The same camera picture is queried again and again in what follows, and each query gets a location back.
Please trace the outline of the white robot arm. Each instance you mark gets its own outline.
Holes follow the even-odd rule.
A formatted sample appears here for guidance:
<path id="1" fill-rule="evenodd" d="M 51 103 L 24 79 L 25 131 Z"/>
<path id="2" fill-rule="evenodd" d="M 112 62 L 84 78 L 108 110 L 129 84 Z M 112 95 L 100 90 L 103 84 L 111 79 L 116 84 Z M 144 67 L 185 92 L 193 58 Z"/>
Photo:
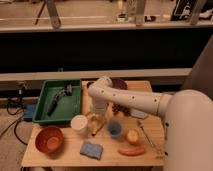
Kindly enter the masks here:
<path id="1" fill-rule="evenodd" d="M 164 171 L 213 171 L 213 101 L 186 89 L 167 93 L 122 90 L 102 76 L 87 87 L 91 110 L 104 113 L 107 103 L 137 109 L 164 119 Z"/>

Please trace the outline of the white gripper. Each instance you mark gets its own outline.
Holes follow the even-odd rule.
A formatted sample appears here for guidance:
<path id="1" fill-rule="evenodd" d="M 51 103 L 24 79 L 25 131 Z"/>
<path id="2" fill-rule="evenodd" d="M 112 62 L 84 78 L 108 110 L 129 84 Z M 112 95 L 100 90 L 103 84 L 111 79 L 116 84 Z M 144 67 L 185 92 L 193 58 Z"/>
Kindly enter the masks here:
<path id="1" fill-rule="evenodd" d="M 106 101 L 93 100 L 90 105 L 90 111 L 99 115 L 104 115 L 107 108 L 108 103 Z"/>

